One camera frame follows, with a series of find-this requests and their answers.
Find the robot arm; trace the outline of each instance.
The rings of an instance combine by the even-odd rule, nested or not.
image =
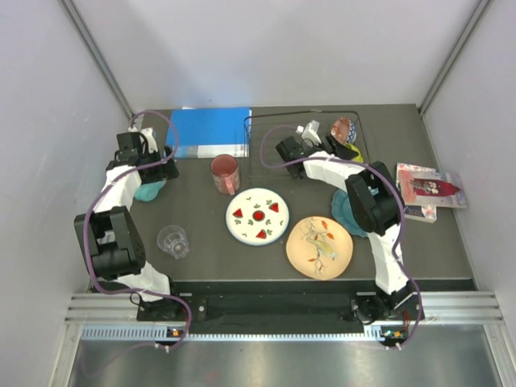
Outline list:
[[[128,133],[117,136],[119,149],[106,169],[106,184],[121,173],[134,167],[151,164],[162,159],[154,139],[153,129],[138,131],[130,128]],[[167,155],[172,149],[165,148]],[[89,221],[89,250],[97,277],[117,281],[130,288],[149,289],[170,294],[169,279],[157,272],[145,259],[144,244],[129,214],[136,190],[143,184],[173,179],[179,176],[174,160],[144,171],[134,171],[115,184],[95,206]],[[74,226],[84,256],[82,229],[85,215],[75,218]],[[160,298],[141,294],[146,302]]]
[[[392,248],[400,230],[402,216],[398,213],[397,202],[383,182],[359,165],[336,163],[335,158],[351,160],[357,154],[338,143],[333,136],[326,135],[319,141],[304,139],[298,143],[293,136],[283,139],[276,150],[294,178],[308,177],[325,181],[347,192],[357,224],[368,233],[372,255],[376,266],[375,283],[377,296],[383,305],[384,314],[396,314],[399,307],[412,296],[410,283],[393,255]],[[292,161],[303,159],[302,163]],[[370,165],[385,178],[392,181],[383,163]],[[402,263],[402,250],[396,249]]]
[[[382,209],[382,213],[387,212],[387,214],[380,218],[375,217],[374,213],[380,209],[382,202],[389,202],[389,198],[375,198],[375,196],[383,194],[380,190],[376,195],[371,194],[371,189],[378,189],[378,187],[372,186],[376,181],[370,173],[358,165],[332,162],[331,159],[337,157],[328,155],[326,152],[316,152],[310,157],[324,157],[327,160],[305,161],[303,164],[308,178],[325,181],[346,191],[349,195],[355,220],[368,232],[377,270],[375,278],[377,286],[388,295],[405,288],[408,278],[401,271],[392,253],[400,227],[396,222],[397,208],[387,208],[387,211]],[[385,167],[383,164],[379,164],[378,168],[381,169],[382,166]],[[399,246],[396,253],[401,260],[402,250]]]

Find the dark gray tabletop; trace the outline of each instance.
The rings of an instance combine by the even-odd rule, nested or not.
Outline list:
[[[309,110],[312,106],[259,107],[253,115],[293,110]],[[385,106],[317,106],[320,110],[354,110],[357,122],[357,145],[369,161],[383,161],[391,173],[397,162],[435,167],[426,129],[414,105]],[[259,162],[260,138],[265,130],[282,123],[306,125],[311,119],[321,122],[325,130],[341,115],[356,120],[355,114],[299,114],[253,119],[251,156],[239,159],[242,184],[240,191],[263,187],[280,194],[290,209],[290,225],[276,242],[251,247],[234,239],[226,228],[225,213],[231,197],[216,191],[210,172],[211,160],[178,160],[180,177],[169,181],[153,202],[134,201],[131,215],[144,241],[148,261],[156,269],[177,281],[223,280],[304,280],[285,254],[285,242],[291,228],[311,215],[331,217],[331,198],[335,188],[320,181],[298,181],[284,169],[264,169]],[[163,144],[167,124],[146,114],[143,127],[154,127],[158,143]],[[270,164],[281,162],[274,146],[283,132],[268,144],[266,159]],[[156,244],[161,228],[182,226],[190,241],[190,253],[182,260],[164,254]],[[375,277],[369,242],[353,237],[352,261],[340,279],[371,280]],[[407,220],[402,241],[403,260],[418,279],[472,278],[455,217],[451,210],[438,209],[434,224]]]

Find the ceramic plate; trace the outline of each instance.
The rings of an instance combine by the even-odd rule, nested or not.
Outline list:
[[[289,261],[307,277],[330,280],[346,270],[353,254],[349,233],[335,220],[313,216],[293,228],[287,240]]]
[[[289,225],[289,208],[273,191],[248,189],[229,203],[226,224],[229,232],[240,242],[263,246],[283,235]]]

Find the cup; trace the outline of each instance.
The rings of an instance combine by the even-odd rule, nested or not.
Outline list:
[[[158,234],[158,246],[177,260],[190,251],[185,230],[179,226],[167,226]]]
[[[240,187],[239,166],[236,158],[220,155],[211,161],[211,173],[217,191],[221,194],[234,195]]]

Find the metal floor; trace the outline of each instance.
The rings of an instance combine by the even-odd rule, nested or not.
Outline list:
[[[81,343],[94,372],[133,343]],[[501,386],[482,326],[423,326],[402,352],[376,343],[189,342],[177,352],[142,347],[95,378],[78,361],[70,386]]]

